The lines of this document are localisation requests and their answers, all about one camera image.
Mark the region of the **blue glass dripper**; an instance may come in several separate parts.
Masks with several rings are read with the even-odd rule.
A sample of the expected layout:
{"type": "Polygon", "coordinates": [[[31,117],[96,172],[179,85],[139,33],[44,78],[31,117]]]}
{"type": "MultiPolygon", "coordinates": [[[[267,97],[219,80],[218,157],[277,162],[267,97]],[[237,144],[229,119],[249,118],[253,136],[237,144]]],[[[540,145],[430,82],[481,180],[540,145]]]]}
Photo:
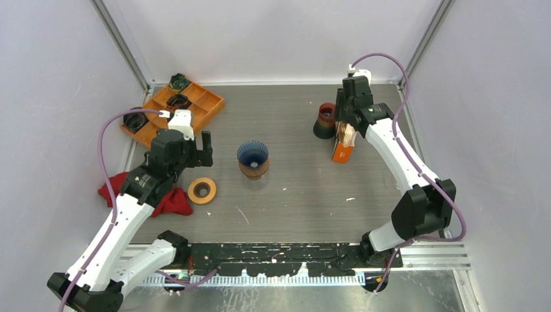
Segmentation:
{"type": "Polygon", "coordinates": [[[268,148],[256,140],[243,143],[237,150],[238,163],[248,168],[260,167],[267,162],[268,158],[268,148]]]}

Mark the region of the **dark wooden dripper stand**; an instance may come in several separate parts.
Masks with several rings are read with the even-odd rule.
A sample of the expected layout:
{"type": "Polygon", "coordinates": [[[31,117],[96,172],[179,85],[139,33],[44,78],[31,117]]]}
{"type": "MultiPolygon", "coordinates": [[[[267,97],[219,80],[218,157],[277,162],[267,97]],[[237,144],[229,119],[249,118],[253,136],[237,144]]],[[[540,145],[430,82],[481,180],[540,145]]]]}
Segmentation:
{"type": "Polygon", "coordinates": [[[241,163],[238,164],[238,167],[242,174],[251,181],[260,180],[260,178],[268,171],[270,166],[270,160],[267,159],[262,164],[259,164],[256,167],[245,166],[241,163]]]}

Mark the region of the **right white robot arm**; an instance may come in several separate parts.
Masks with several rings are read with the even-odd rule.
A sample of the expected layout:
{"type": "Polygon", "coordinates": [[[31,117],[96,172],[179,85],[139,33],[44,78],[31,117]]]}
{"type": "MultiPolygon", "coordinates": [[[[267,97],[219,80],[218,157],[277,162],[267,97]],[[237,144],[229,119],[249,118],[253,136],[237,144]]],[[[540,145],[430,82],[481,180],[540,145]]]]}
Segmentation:
{"type": "Polygon", "coordinates": [[[369,231],[359,243],[359,257],[376,267],[397,245],[450,225],[456,187],[442,180],[415,153],[402,135],[394,114],[374,103],[368,77],[350,74],[337,90],[335,120],[360,134],[382,156],[402,195],[383,226],[369,231]]]}

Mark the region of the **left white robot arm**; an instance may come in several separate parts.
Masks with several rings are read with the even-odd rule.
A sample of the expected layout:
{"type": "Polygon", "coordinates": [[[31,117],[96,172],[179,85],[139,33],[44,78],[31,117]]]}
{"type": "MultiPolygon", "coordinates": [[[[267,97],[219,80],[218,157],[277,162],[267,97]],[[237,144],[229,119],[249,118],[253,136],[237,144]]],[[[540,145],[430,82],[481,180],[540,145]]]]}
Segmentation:
{"type": "Polygon", "coordinates": [[[118,311],[123,299],[146,277],[163,267],[184,267],[190,258],[188,240],[166,230],[144,251],[122,266],[118,261],[141,225],[174,189],[186,168],[211,167],[209,131],[202,131],[202,149],[178,130],[160,130],[131,170],[120,193],[110,183],[112,211],[82,256],[66,272],[55,272],[47,287],[60,299],[59,310],[118,311]]]}

